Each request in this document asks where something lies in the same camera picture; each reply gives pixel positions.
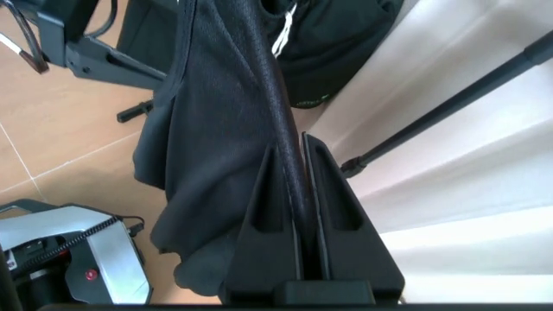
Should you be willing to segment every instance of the black pole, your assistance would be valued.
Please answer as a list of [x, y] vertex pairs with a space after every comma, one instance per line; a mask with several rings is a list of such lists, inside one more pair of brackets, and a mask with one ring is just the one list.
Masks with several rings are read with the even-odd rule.
[[419, 135], [428, 128], [440, 123], [443, 119], [451, 116], [457, 111], [467, 107], [489, 92], [502, 86], [504, 83], [516, 78], [528, 69], [541, 65], [553, 58], [553, 31], [544, 35], [539, 40], [503, 65], [491, 71], [483, 78], [455, 94], [432, 111], [418, 118], [415, 122], [386, 139], [381, 144], [365, 153], [364, 155], [348, 160], [341, 166], [346, 178], [353, 177], [360, 173], [372, 161], [395, 149], [402, 143], [407, 142], [414, 136]]
[[11, 280], [10, 270], [0, 245], [0, 311], [21, 311], [16, 287]]

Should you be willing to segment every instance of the black cloth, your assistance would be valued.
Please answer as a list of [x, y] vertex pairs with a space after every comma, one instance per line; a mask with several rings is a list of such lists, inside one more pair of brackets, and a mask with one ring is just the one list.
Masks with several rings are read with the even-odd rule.
[[[291, 0], [257, 0], [269, 42]], [[278, 61], [296, 108], [330, 99], [365, 64], [394, 23], [403, 0], [308, 0], [294, 14], [290, 44]], [[167, 72], [176, 29], [174, 0], [130, 0], [118, 49]]]
[[[300, 1], [298, 16], [313, 3]], [[274, 80], [280, 71], [267, 28], [280, 24], [283, 14], [260, 4], [267, 3], [180, 1], [177, 57], [134, 154], [136, 178], [164, 189], [168, 200], [151, 240], [161, 253], [179, 254], [177, 284], [201, 295], [218, 294], [267, 145], [278, 141], [284, 158], [299, 159], [291, 142], [297, 133], [286, 123], [286, 88]], [[293, 187], [301, 187], [299, 164], [284, 167], [295, 171]], [[290, 191], [290, 199], [301, 200], [301, 192]]]

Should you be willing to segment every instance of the black fabric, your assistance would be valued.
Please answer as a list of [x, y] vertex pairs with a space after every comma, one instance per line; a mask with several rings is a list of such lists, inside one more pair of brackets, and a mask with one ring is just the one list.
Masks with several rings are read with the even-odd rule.
[[[269, 43], [284, 24], [292, 0], [257, 0]], [[312, 108], [335, 95], [365, 64], [394, 23], [403, 0], [302, 0], [289, 45], [278, 61], [296, 108]], [[118, 49], [167, 72], [173, 59], [173, 0], [130, 0]]]
[[[300, 1], [298, 18], [314, 3], [325, 1]], [[177, 57], [134, 154], [136, 178], [168, 200], [152, 242], [179, 254], [177, 284], [201, 295], [219, 291], [267, 145], [279, 146], [290, 201], [300, 212], [308, 205], [286, 86], [270, 53], [268, 25], [282, 24], [283, 12], [260, 4], [180, 1]]]

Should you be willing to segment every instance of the beige floor tile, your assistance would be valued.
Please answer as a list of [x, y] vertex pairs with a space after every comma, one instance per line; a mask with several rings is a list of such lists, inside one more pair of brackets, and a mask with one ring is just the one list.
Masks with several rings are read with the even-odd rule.
[[20, 185], [0, 192], [0, 206], [20, 199], [42, 200], [42, 197], [32, 181], [25, 181]]
[[[124, 16], [119, 1], [116, 25], [102, 39], [115, 44]], [[108, 15], [102, 0], [91, 29]], [[21, 31], [7, 10], [0, 10], [0, 29], [19, 43]], [[0, 45], [0, 122], [33, 176], [141, 129], [143, 117], [119, 124], [116, 114], [151, 97], [151, 91], [77, 79], [70, 70], [50, 67], [35, 73]]]
[[133, 178], [131, 154], [138, 135], [67, 164], [36, 181], [48, 202], [79, 203], [123, 215], [146, 219], [146, 231], [137, 237], [138, 247], [146, 257], [146, 270], [154, 285], [154, 303], [199, 303], [216, 301], [178, 289], [173, 269], [178, 256], [157, 254], [149, 241], [149, 232], [165, 205], [164, 193]]
[[0, 192], [26, 180], [29, 180], [29, 175], [25, 167], [0, 129]]

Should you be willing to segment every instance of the white tag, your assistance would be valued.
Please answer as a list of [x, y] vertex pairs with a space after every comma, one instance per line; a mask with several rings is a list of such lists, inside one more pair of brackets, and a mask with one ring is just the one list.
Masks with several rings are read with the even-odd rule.
[[8, 269], [10, 271], [17, 269], [17, 261], [16, 261], [16, 258], [14, 257], [13, 251], [8, 251], [8, 260], [6, 261], [6, 263], [8, 264]]

